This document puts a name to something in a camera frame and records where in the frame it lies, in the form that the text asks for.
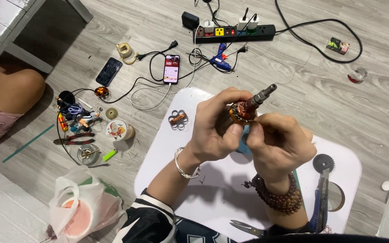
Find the black white jacket sleeve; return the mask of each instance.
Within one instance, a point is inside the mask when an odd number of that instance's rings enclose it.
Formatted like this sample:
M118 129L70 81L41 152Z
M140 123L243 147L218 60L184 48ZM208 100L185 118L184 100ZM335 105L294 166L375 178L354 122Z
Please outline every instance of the black white jacket sleeve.
M127 209L127 221L113 243L174 243L173 209L145 189Z

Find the black smartphone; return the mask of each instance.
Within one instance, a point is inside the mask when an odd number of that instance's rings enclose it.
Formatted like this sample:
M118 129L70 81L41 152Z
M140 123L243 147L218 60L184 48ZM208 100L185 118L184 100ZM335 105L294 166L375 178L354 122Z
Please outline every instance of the black smartphone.
M122 62L116 60L115 58L109 58L108 62L105 64L95 80L105 87L109 86L121 66Z
M178 84L179 60L178 55L166 55L163 74L164 83Z

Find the gear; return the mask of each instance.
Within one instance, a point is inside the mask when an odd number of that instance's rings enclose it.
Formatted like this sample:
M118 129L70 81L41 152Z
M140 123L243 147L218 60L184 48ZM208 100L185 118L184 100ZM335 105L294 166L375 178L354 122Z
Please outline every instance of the gear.
M109 108L109 109L106 110L106 117L107 117L108 119L113 120L113 119L115 119L117 116L118 116L118 111L117 111L115 108L111 107L111 108Z
M322 174L323 170L328 168L330 169L330 172L332 172L334 170L334 166L334 160L327 154L318 154L313 159L313 168L315 168L315 170L320 174Z

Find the red pliers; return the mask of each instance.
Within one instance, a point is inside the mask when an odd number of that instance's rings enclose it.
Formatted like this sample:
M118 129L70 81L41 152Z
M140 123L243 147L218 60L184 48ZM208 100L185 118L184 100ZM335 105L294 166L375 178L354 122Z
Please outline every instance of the red pliers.
M65 145L70 145L70 144L76 144L76 145L84 145L84 144L90 144L92 142L95 142L94 139L89 139L89 140L86 140L86 141L72 141L73 139L76 139L76 138L79 138L79 137L94 137L95 134L94 133L90 133L90 132L84 132L84 133L78 133L78 134L75 134L73 136L67 136L67 138L63 138L63 139L55 139L54 140L54 144L56 145L61 145L62 143L65 144Z

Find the white phone charger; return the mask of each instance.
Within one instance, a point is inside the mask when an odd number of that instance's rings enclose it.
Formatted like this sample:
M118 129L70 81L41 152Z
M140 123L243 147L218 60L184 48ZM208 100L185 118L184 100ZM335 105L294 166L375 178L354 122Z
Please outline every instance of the white phone charger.
M245 30L248 22L249 22L249 18L246 18L246 20L244 20L244 18L240 18L240 20L238 21L238 25L236 27L236 30L238 30L238 31Z
M205 33L212 33L214 32L214 22L213 21L205 21L204 22L204 31Z
M251 19L249 24L247 25L248 29L256 29L257 25L259 24L259 17L256 17L256 19Z

